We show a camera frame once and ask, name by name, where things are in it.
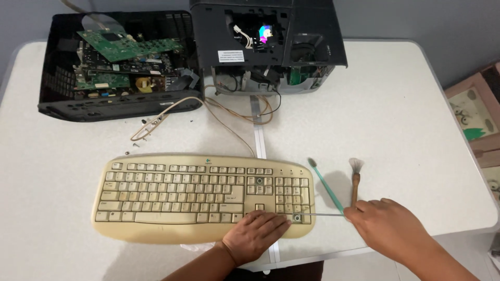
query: forearm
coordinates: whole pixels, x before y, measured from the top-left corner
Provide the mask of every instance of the forearm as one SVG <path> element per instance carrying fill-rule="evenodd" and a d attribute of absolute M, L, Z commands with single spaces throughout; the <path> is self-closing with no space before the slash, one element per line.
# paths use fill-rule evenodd
<path fill-rule="evenodd" d="M 221 242 L 162 281 L 221 281 L 236 267 Z"/>
<path fill-rule="evenodd" d="M 479 281 L 442 247 L 408 262 L 406 267 L 422 281 Z"/>

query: logitech keyboard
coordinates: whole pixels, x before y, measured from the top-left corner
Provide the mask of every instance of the logitech keyboard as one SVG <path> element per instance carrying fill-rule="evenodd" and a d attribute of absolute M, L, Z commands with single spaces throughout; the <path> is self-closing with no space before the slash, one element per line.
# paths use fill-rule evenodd
<path fill-rule="evenodd" d="M 259 158 L 143 154 L 106 164 L 92 209 L 102 235 L 136 243 L 220 241 L 253 210 L 286 214 L 283 238 L 314 226 L 314 189 L 304 166 Z"/>

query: warning label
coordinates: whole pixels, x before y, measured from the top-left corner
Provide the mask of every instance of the warning label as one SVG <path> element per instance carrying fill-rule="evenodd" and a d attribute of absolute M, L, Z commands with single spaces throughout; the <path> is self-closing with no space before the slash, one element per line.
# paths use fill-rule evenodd
<path fill-rule="evenodd" d="M 220 50 L 218 51 L 218 54 L 219 54 L 219 63 L 245 62 L 242 50 Z"/>

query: wall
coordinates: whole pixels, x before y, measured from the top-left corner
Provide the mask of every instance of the wall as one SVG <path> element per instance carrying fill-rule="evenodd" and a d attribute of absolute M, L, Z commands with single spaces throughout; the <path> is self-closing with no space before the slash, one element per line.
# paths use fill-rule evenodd
<path fill-rule="evenodd" d="M 0 77 L 21 44 L 46 39 L 58 0 L 7 0 L 0 10 Z M 188 0 L 73 0 L 100 12 L 188 10 Z M 345 38 L 411 39 L 446 88 L 500 58 L 499 0 L 335 0 Z"/>

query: brush bristles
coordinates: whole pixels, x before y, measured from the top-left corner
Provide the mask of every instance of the brush bristles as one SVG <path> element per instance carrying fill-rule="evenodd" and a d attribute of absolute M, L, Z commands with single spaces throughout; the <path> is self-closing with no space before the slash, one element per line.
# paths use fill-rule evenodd
<path fill-rule="evenodd" d="M 316 167 L 316 161 L 314 161 L 314 159 L 307 158 L 307 162 L 309 162 L 309 165 L 311 165 L 311 167 Z"/>
<path fill-rule="evenodd" d="M 359 160 L 358 158 L 351 158 L 349 159 L 349 164 L 352 167 L 352 173 L 359 174 L 365 162 L 363 160 Z"/>

